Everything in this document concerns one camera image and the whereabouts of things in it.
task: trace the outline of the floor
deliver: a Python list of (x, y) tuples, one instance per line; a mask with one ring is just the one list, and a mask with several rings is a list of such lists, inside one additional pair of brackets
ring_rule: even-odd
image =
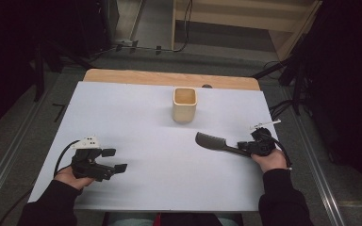
[[(130, 11), (137, 13), (127, 17), (136, 22), (140, 20), (136, 8), (143, 8), (142, 2), (133, 0), (128, 1), (133, 6), (121, 6), (122, 2), (127, 1), (119, 0), (119, 8), (133, 8)], [(182, 28), (181, 22), (176, 33), (177, 47), (183, 44)], [(126, 34), (119, 35), (119, 41), (128, 41), (139, 33), (128, 29), (118, 34)], [(140, 43), (156, 48), (156, 35), (159, 33), (147, 33), (141, 36), (144, 41)], [(238, 41), (240, 35), (248, 41)], [(155, 52), (150, 51), (129, 54), (123, 50), (105, 53), (93, 64), (109, 69), (249, 76), (277, 60), (268, 33), (263, 30), (194, 24), (189, 37), (188, 48), (180, 54), (155, 56)], [(32, 187), (60, 125), (60, 105), (69, 103), (84, 73), (77, 65), (67, 65), (62, 73), (46, 71), (47, 91), (42, 99), (33, 103), (35, 90), (30, 89), (0, 121), (0, 219), (11, 204)], [(259, 80), (269, 106), (291, 96), (293, 87), (280, 87), (276, 80), (279, 75), (280, 72), (275, 72)], [(294, 163), (292, 181), (305, 194), (313, 222), (315, 225), (362, 225), (362, 175), (349, 166), (329, 161), (316, 125), (302, 108), (301, 113), (296, 116), (288, 109), (280, 116), (282, 123), (276, 130), (290, 151)], [(26, 199), (20, 202), (4, 225), (16, 225), (25, 202)], [(99, 212), (77, 210), (76, 214), (79, 225), (100, 225), (103, 218)], [(243, 218), (245, 225), (260, 225), (257, 213), (245, 213)]]

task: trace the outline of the table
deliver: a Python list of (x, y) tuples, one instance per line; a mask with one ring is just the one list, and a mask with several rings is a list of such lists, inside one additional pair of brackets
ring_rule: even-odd
[[(189, 0), (173, 0), (175, 20), (184, 21)], [(315, 19), (318, 0), (193, 0), (190, 20), (269, 30), (280, 60), (286, 59)]]
[[(193, 122), (172, 120), (171, 82), (173, 86), (196, 87), (198, 107)], [(198, 88), (202, 84), (218, 89)], [(199, 147), (194, 137), (197, 131), (224, 136), (228, 145), (234, 146), (238, 141), (252, 140), (250, 125), (270, 120), (264, 95), (252, 78), (89, 70), (74, 92), (29, 201), (35, 201), (46, 189), (61, 150), (96, 132), (103, 148), (117, 149), (114, 157), (98, 158), (97, 162), (126, 163), (128, 168), (110, 181), (86, 187), (75, 208), (255, 211), (263, 194), (259, 166), (249, 158)], [(268, 128), (276, 138), (273, 126)], [(61, 166), (67, 165), (72, 155), (65, 154)]]

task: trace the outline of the human hand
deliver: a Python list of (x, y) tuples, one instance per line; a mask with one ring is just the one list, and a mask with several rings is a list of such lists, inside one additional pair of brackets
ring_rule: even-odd
[(89, 177), (75, 178), (72, 167), (67, 167), (59, 171), (54, 180), (72, 186), (77, 190), (81, 190), (84, 186), (92, 184), (95, 179)]
[(260, 165), (263, 172), (274, 169), (286, 169), (287, 160), (281, 150), (273, 149), (267, 156), (252, 154), (252, 159)]

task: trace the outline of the black sleeve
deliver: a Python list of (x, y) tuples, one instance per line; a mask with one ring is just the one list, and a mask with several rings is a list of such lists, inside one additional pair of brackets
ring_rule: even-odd
[(74, 201), (80, 191), (60, 181), (53, 180), (36, 202), (23, 208), (18, 226), (75, 226)]
[(295, 190), (286, 169), (272, 169), (263, 175), (265, 194), (258, 209), (263, 226), (313, 225), (304, 195)]

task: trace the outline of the beige cup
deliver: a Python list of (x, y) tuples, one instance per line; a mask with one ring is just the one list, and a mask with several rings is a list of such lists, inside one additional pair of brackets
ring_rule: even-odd
[(193, 88), (175, 88), (173, 93), (173, 119), (190, 122), (195, 117), (198, 98)]

